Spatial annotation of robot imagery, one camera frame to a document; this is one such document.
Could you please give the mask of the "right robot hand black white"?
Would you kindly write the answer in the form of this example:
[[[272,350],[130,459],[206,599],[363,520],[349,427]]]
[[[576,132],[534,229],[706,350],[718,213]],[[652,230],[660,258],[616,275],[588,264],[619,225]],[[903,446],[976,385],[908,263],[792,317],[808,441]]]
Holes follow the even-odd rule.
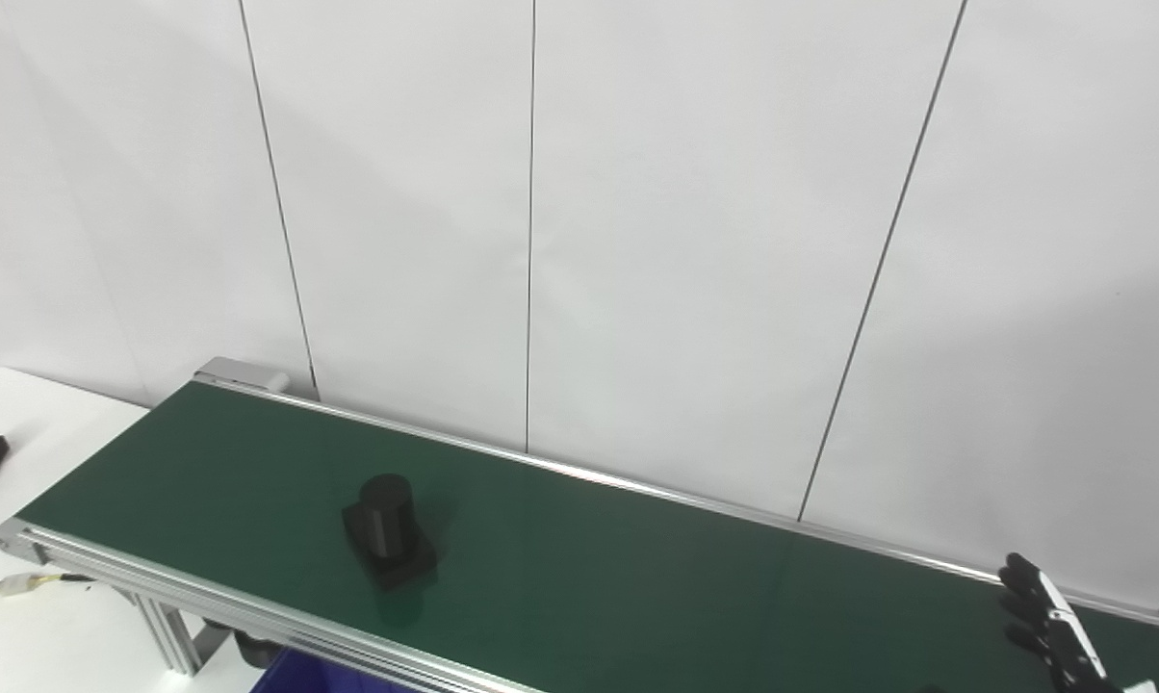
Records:
[[[1045,663],[1056,692],[1156,692],[1153,680],[1120,687],[1109,679],[1076,610],[1036,563],[1009,552],[997,577],[999,605],[1012,617],[1006,637]]]

